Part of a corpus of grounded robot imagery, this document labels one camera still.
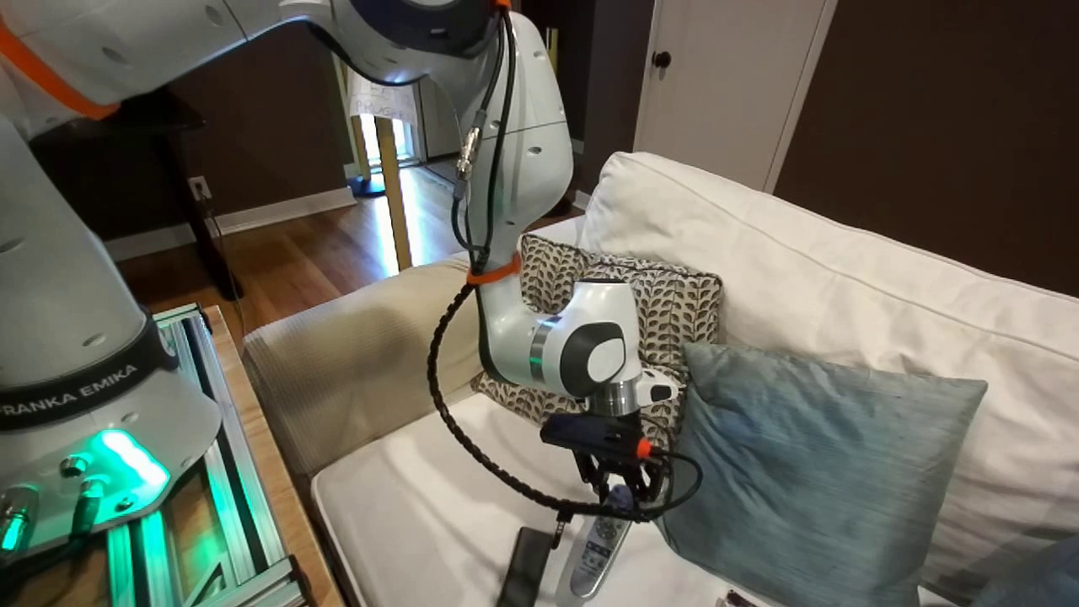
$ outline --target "couch armrest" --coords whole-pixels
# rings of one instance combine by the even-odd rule
[[[431,411],[428,340],[462,285],[458,266],[419,266],[242,340],[242,366],[305,494],[335,459]],[[442,345],[446,397],[469,391],[480,373],[476,351],[480,320],[469,300]]]

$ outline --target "wire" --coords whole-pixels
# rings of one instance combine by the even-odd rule
[[[500,481],[506,481],[509,488],[516,488],[521,497],[546,507],[546,511],[558,511],[559,520],[566,515],[611,515],[611,520],[633,520],[633,523],[648,523],[648,520],[659,520],[663,515],[668,511],[679,511],[680,502],[687,502],[697,488],[700,488],[700,466],[687,454],[679,454],[679,453],[659,453],[659,459],[668,462],[668,468],[673,471],[671,462],[687,462],[694,468],[694,481],[693,488],[686,488],[679,499],[668,494],[668,502],[663,507],[633,507],[633,511],[617,511],[617,507],[606,507],[606,502],[575,502],[575,499],[558,499],[558,497],[546,497],[539,488],[532,488],[531,481],[516,478],[513,471],[506,471],[500,462],[491,462],[469,436],[467,429],[451,417],[446,397],[442,397],[442,380],[439,380],[439,351],[442,351],[442,340],[446,340],[446,331],[451,323],[451,318],[462,309],[462,303],[476,295],[476,285],[467,285],[450,309],[439,318],[439,329],[436,329],[436,336],[431,336],[431,347],[428,347],[428,391],[431,391],[431,402],[436,402],[436,411],[439,417],[446,421],[450,436],[458,440],[458,445],[482,466],[490,468]]]
[[[501,113],[500,113],[500,135],[496,135],[496,153],[491,153],[491,168],[490,168],[490,181],[485,181],[485,234],[482,234],[482,242],[476,246],[473,242],[473,226],[467,226],[467,249],[469,249],[469,259],[473,259],[473,275],[482,275],[485,269],[485,259],[490,259],[490,246],[491,246],[491,215],[496,215],[496,190],[500,190],[500,168],[501,168],[501,144],[506,144],[506,130],[509,130],[509,113],[513,113],[513,89],[516,89],[516,37],[513,37],[513,25],[509,25],[509,12],[500,12],[500,22],[501,22],[501,41],[506,41],[506,94],[501,94]],[[558,511],[559,520],[571,520],[571,515],[611,515],[611,520],[633,520],[633,523],[648,523],[648,520],[659,520],[663,515],[668,511],[680,507],[686,499],[693,499],[697,488],[700,488],[700,466],[686,459],[686,454],[673,454],[673,453],[659,453],[659,459],[668,466],[671,478],[673,478],[673,462],[687,462],[694,468],[694,481],[687,494],[680,494],[679,499],[668,494],[663,507],[633,507],[633,511],[617,511],[617,507],[606,507],[606,502],[575,502],[575,499],[558,499],[558,497],[546,497],[539,488],[532,488],[531,481],[516,478],[513,471],[506,471],[500,462],[491,462],[469,436],[467,429],[451,417],[446,397],[442,397],[442,380],[439,380],[439,351],[442,351],[442,340],[446,340],[446,331],[451,323],[451,318],[462,309],[462,303],[476,295],[480,286],[476,285],[467,285],[450,309],[439,318],[439,329],[431,335],[431,347],[428,347],[428,391],[431,391],[431,402],[436,402],[436,411],[439,417],[446,421],[446,429],[455,436],[455,441],[482,466],[490,468],[500,481],[506,481],[509,488],[516,488],[521,497],[546,507],[546,511]]]
[[[501,12],[501,32],[506,32],[506,94],[501,94],[501,115],[500,115],[500,137],[496,137],[496,155],[485,181],[485,242],[480,246],[480,257],[473,259],[473,269],[482,269],[490,259],[491,246],[491,215],[496,215],[496,187],[500,187],[500,168],[501,168],[501,144],[506,144],[506,130],[509,130],[509,107],[513,107],[513,89],[516,89],[516,37],[509,25],[509,12]]]
[[[482,130],[485,130],[485,115],[490,115],[490,105],[496,99],[496,89],[500,89],[500,78],[501,78],[501,50],[506,50],[506,28],[500,25],[500,61],[496,61],[496,70],[491,70],[491,81],[485,86],[482,91],[482,101],[480,101],[480,119],[476,119],[476,148],[473,148],[473,159],[480,155],[482,148]],[[476,242],[469,239],[469,234],[462,234],[462,190],[455,190],[451,197],[451,235],[458,239],[458,246],[467,246],[469,253],[476,249]]]

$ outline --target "gray pillow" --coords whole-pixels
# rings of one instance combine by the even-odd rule
[[[995,576],[977,597],[974,607],[1056,607],[1079,604],[1079,538],[1061,539],[1030,563]]]
[[[780,604],[916,604],[986,380],[723,345],[693,345],[687,372],[673,453],[704,481],[660,520],[673,552]]]
[[[641,318],[641,360],[679,380],[687,380],[686,345],[723,336],[723,280],[660,259],[602,257],[542,235],[523,235],[523,298],[542,314],[571,303],[578,280],[624,280],[633,286]],[[546,421],[558,411],[581,411],[575,397],[506,384],[491,373],[476,379],[476,391],[491,402]],[[671,445],[686,391],[641,411],[644,436]]]

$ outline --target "white couch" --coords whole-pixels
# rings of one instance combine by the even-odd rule
[[[929,584],[974,587],[1075,538],[1079,300],[659,155],[614,155],[588,215],[546,235],[718,275],[732,345],[986,379],[989,394],[923,563]],[[485,476],[431,414],[428,335],[458,285],[455,259],[409,269],[271,323],[242,347],[272,433],[344,563],[341,584],[364,604],[491,604],[516,530],[552,525],[552,512]],[[588,497],[571,454],[539,445],[537,426],[469,391],[476,372],[469,308],[442,357],[451,411],[506,468],[551,494]],[[558,595],[558,559],[542,602]],[[598,604],[714,604],[726,590],[726,580],[673,558],[655,525],[633,525]]]

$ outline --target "white door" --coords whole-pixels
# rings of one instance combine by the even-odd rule
[[[832,13],[838,0],[655,0],[637,148],[772,190]]]

